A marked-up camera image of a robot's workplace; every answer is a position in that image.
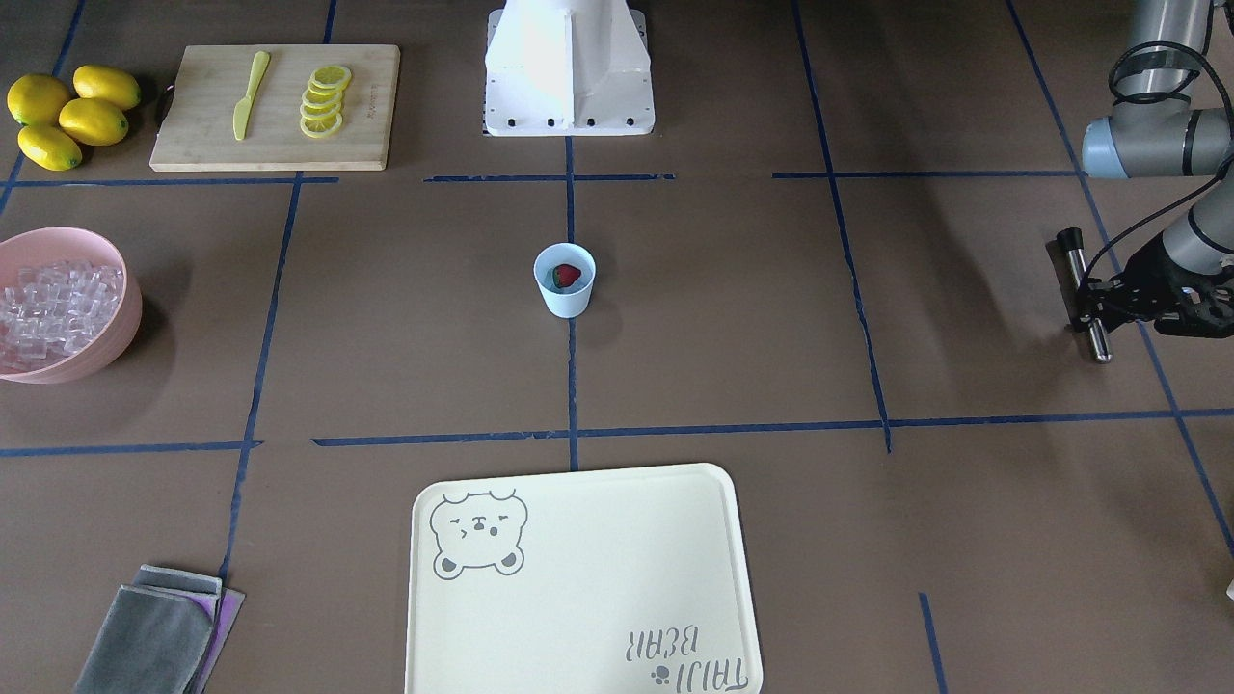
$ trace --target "red strawberry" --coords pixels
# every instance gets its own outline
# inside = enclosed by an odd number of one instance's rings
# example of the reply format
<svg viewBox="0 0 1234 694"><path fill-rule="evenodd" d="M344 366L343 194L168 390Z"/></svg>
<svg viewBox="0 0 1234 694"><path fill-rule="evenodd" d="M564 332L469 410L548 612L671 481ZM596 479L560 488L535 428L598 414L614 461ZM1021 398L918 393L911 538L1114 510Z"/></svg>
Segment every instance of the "red strawberry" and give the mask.
<svg viewBox="0 0 1234 694"><path fill-rule="evenodd" d="M579 282L580 277L582 277L582 270L580 270L574 265L568 265L563 263L553 268L553 285L557 286L558 289L565 289L566 286L570 286L575 282Z"/></svg>

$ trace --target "knife handle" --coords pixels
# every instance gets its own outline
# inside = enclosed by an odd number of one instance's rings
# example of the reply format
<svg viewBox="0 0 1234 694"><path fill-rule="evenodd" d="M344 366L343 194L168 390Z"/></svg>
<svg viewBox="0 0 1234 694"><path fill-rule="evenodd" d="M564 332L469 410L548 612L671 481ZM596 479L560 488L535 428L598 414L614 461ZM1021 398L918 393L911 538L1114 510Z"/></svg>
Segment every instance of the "knife handle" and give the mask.
<svg viewBox="0 0 1234 694"><path fill-rule="evenodd" d="M262 77L265 75L265 68L270 64L270 54L265 51L258 51L253 54L253 69L248 72L248 90L244 95L249 99L257 96L257 88L262 84Z"/></svg>

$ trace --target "bear face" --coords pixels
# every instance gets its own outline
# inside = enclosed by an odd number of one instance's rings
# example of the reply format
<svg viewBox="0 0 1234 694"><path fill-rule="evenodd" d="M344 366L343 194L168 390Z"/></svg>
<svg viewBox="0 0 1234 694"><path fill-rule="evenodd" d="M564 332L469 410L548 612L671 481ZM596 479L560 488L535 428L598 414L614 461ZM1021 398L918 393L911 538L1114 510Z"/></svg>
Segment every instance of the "bear face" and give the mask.
<svg viewBox="0 0 1234 694"><path fill-rule="evenodd" d="M527 505L513 493L494 496L491 491L468 494L462 501L442 496L429 515L428 526L437 536L433 571L452 580L465 568L492 567L502 575L523 567L518 541L527 525Z"/></svg>

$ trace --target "yellow knife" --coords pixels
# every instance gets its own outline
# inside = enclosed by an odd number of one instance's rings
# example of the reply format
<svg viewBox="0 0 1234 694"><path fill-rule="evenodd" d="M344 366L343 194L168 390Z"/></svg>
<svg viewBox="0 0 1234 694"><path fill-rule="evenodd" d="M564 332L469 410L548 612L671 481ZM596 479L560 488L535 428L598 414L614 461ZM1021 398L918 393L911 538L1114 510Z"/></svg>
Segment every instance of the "yellow knife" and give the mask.
<svg viewBox="0 0 1234 694"><path fill-rule="evenodd" d="M262 85L262 77L265 75L265 67L270 64L270 54L265 51L258 51L253 56L253 69L248 73L248 89L244 91L244 98L236 102L236 110L232 112L232 131L236 133L236 140L244 140L244 132L248 130L248 115L253 111L253 99L257 98L257 88Z"/></svg>

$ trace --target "pink bowl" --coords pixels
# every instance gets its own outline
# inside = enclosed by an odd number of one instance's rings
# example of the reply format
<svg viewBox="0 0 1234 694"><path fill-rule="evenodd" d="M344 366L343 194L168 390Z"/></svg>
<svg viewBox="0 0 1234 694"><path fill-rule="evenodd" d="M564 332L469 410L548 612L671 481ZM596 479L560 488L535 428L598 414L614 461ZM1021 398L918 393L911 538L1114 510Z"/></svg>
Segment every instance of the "pink bowl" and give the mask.
<svg viewBox="0 0 1234 694"><path fill-rule="evenodd" d="M96 265L112 265L125 273L120 307L102 332L77 354L49 367L19 372L0 367L0 379L19 383L64 383L95 373L118 357L137 335L142 322L142 293L120 251L106 238L68 226L36 228L0 242L0 288L17 284L17 270L39 267L56 261L90 261Z"/></svg>

